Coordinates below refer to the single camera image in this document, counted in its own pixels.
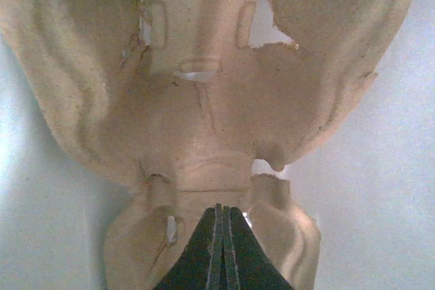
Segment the light blue paper bag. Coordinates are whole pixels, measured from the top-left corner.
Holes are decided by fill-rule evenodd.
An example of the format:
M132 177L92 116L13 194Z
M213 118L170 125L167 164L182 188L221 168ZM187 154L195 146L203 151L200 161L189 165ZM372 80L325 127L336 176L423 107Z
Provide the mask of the light blue paper bag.
M317 289L434 288L434 0L413 0L358 107L280 173L321 230ZM1 44L1 288L104 289L123 187L68 158Z

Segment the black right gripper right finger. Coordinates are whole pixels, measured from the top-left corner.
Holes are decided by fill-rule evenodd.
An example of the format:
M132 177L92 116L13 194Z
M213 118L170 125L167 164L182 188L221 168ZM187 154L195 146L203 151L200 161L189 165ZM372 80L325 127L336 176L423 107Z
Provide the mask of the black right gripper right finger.
M291 284L265 255L241 210L225 206L223 218L221 288L291 289Z

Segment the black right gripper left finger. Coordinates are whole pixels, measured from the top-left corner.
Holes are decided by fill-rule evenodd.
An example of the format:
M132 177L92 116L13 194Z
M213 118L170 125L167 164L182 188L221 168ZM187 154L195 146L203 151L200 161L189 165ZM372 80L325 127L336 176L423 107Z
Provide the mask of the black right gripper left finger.
M223 208L207 208L184 251L155 289L221 289Z

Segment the single brown cup carrier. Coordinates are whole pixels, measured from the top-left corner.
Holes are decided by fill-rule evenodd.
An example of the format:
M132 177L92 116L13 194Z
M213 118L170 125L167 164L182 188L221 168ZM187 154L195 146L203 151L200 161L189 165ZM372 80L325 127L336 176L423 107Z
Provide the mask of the single brown cup carrier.
M132 202L110 289L155 289L207 208L247 212L292 289L320 232L275 171L321 145L376 78L411 0L1 0L1 32L49 129Z

